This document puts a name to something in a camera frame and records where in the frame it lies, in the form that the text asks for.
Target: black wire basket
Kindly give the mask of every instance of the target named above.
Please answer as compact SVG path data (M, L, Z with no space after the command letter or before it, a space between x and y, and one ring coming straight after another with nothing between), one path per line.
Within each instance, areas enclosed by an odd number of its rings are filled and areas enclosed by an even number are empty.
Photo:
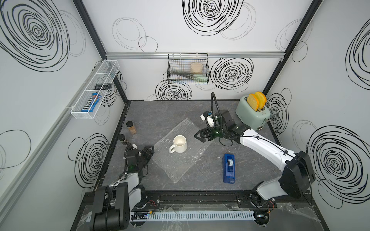
M202 70L192 73L191 64L202 64ZM169 84L208 84L209 77L207 53L168 54L167 79Z

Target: wall shelf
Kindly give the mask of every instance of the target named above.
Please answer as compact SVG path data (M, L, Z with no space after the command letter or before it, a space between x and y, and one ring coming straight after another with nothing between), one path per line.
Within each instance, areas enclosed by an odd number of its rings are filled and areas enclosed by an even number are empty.
M109 91L109 89L103 90L102 88L104 84L114 84L113 79L115 78L119 68L120 66L117 60L103 61L98 71L94 74L91 81L87 84L85 90L71 110L71 114L76 119L93 119L95 117L96 112L99 110L101 102L104 100L105 95ZM102 87L96 89L97 84L102 84ZM93 103L91 103L87 111L82 112L81 110L84 108L93 93L99 95L99 101L96 103L95 107L93 107Z

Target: bubble wrap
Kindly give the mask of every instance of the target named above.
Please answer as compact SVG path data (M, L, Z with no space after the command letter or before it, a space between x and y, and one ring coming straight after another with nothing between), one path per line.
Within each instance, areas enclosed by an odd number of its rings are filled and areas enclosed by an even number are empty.
M199 130L199 127L186 118L154 145L155 154L152 160L165 170L174 183L181 179L211 144L211 141L202 143L194 138L194 134ZM183 153L169 153L168 149L174 144L173 141L177 135L183 135L186 138L188 149Z

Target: gray countertop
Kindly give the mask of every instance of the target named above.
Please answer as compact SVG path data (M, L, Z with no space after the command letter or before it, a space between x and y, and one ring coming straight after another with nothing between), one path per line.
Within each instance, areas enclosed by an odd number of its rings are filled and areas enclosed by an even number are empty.
M219 101L219 108L226 109L236 123L240 120L235 113L239 101ZM142 149L146 145L154 145L169 131L186 118L199 128L206 124L200 119L205 111L210 111L210 101L132 101L125 123L133 121L137 133L131 135L126 125L122 133L127 139ZM258 133L273 141L274 138L266 125ZM222 139L229 145L230 141ZM124 169L125 146L117 143L103 185L113 183ZM235 155L235 184L222 181L222 157L225 153ZM173 183L165 171L152 160L148 164L148 175L141 184L146 190L241 190L252 189L261 181L268 181L281 175L281 171L263 156L252 149L234 143L231 147L222 146L218 139L213 141L200 159Z

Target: black lid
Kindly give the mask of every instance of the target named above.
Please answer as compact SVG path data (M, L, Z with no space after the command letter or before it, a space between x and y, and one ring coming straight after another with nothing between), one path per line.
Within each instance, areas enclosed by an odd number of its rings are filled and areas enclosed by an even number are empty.
M129 128L129 127L132 127L134 125L134 123L132 121L127 121L126 123L126 126Z
M120 141L125 141L126 137L125 137L125 135L124 135L124 134L119 134L118 139L119 139Z

